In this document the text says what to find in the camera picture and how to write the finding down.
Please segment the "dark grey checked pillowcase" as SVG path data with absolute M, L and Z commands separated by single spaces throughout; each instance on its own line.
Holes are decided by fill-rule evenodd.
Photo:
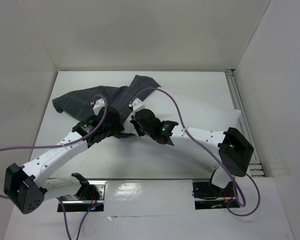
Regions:
M 160 85 L 149 76 L 135 75 L 129 86 L 96 86 L 68 92 L 52 100 L 52 105 L 58 113 L 66 112 L 78 121 L 83 121 L 94 115 L 91 102 L 94 96 L 102 95 L 110 107 L 116 109 L 120 120 L 124 123 L 131 111 L 128 105 L 135 96 L 144 101 L 153 91 L 149 88 L 159 88 Z

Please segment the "white pillow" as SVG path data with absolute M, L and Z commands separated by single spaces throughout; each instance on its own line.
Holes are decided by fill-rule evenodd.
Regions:
M 124 133 L 131 135 L 124 140 L 126 154 L 143 161 L 189 157 L 201 161 L 206 169 L 219 167 L 214 158 L 193 142 L 190 136 L 217 156 L 217 145 L 225 137 L 223 132 L 230 127 L 237 127 L 241 116 L 240 110 L 215 106 L 175 92 L 168 92 L 160 87 L 145 90 L 137 96 L 136 107 L 139 110 L 152 111 L 160 121 L 178 123 L 173 129 L 173 145 L 162 145 L 147 135 L 137 136 L 133 124 L 130 123 L 133 112 L 129 110 L 129 103 L 133 99 L 133 95 L 125 91 L 111 102 L 111 106 L 117 109 L 122 117 Z

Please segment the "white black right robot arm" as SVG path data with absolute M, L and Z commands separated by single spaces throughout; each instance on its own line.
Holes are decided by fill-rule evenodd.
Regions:
M 219 164 L 208 184 L 213 196 L 220 196 L 234 177 L 246 175 L 254 153 L 251 143 L 234 127 L 226 131 L 184 127 L 176 121 L 161 121 L 146 108 L 134 111 L 130 122 L 139 137 L 148 136 L 161 145 L 199 147 L 213 153 L 212 158 L 218 158 Z

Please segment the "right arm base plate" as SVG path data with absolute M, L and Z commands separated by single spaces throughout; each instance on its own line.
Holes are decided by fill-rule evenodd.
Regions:
M 233 183 L 229 182 L 225 188 L 220 188 L 208 181 L 194 181 L 192 196 L 196 210 L 214 210 L 240 208 L 234 196 Z

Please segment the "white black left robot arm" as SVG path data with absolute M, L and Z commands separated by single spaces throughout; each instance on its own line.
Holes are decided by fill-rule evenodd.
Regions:
M 5 171 L 4 193 L 25 215 L 44 201 L 63 196 L 97 201 L 99 190 L 80 173 L 72 173 L 66 178 L 51 178 L 51 175 L 92 145 L 123 130 L 119 112 L 110 106 L 102 107 L 98 115 L 92 115 L 73 127 L 56 148 L 22 166 L 10 165 Z

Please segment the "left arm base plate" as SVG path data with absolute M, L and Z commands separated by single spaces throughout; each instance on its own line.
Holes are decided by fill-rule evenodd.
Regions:
M 91 212 L 104 211 L 106 181 L 90 179 L 89 184 L 91 186 L 82 198 L 74 195 L 66 195 L 60 198 L 67 213 L 83 213 L 87 210 Z

